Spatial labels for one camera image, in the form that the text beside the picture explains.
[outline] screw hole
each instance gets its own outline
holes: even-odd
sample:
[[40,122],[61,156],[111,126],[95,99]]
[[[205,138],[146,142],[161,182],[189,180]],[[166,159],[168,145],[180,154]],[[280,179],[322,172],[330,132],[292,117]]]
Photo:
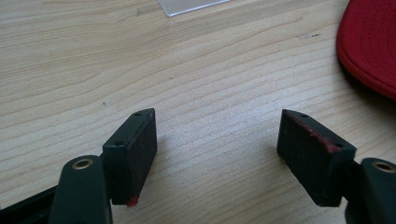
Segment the screw hole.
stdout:
[[75,170],[83,170],[85,168],[88,168],[92,164],[93,164],[92,160],[90,160],[90,159],[82,159],[80,161],[76,161],[75,163],[73,163],[72,167]]
[[116,147],[121,147],[121,146],[123,146],[123,144],[124,144],[124,142],[122,142],[122,141],[117,141],[117,142],[114,143],[114,145]]
[[396,168],[381,161],[373,162],[373,166],[382,172],[391,173],[391,174],[396,173]]

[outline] red paint mark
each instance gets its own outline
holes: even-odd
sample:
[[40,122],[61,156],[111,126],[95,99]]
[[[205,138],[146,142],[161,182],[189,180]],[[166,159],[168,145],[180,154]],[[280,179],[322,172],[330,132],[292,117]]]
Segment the red paint mark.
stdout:
[[293,113],[286,111],[286,114],[292,118],[297,124],[299,124],[300,126],[302,126],[306,131],[309,132],[309,134],[313,137],[316,137],[318,139],[318,141],[323,144],[326,149],[327,152],[329,154],[333,154],[334,152],[337,151],[341,151],[341,148],[339,146],[337,146],[336,144],[334,144],[333,142],[331,142],[329,139],[327,139],[326,137],[320,135],[318,132],[316,132],[315,130],[313,130],[311,127],[309,127],[308,125],[306,125],[305,123],[303,123],[301,120],[299,120],[299,118],[297,116],[295,116]]
[[127,207],[134,207],[137,205],[137,201],[139,199],[139,196],[134,196],[127,204]]

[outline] wooden table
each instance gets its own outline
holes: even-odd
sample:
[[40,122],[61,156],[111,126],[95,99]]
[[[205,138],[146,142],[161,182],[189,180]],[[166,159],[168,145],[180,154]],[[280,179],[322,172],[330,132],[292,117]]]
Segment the wooden table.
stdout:
[[115,223],[345,223],[276,154],[282,108],[396,162],[396,104],[337,61],[346,0],[235,0],[167,18],[155,0],[0,2],[0,204],[57,184],[154,107],[158,154]]

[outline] red cap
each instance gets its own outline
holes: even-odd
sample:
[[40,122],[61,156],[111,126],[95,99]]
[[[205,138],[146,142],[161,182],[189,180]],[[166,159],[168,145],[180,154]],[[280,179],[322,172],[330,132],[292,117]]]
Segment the red cap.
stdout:
[[355,78],[396,101],[396,0],[350,0],[337,54]]

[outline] plastic sheet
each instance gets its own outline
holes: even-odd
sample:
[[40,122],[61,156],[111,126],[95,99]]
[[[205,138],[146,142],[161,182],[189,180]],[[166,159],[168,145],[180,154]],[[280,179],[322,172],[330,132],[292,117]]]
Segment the plastic sheet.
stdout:
[[163,11],[169,17],[228,1],[229,0],[158,0],[163,7]]

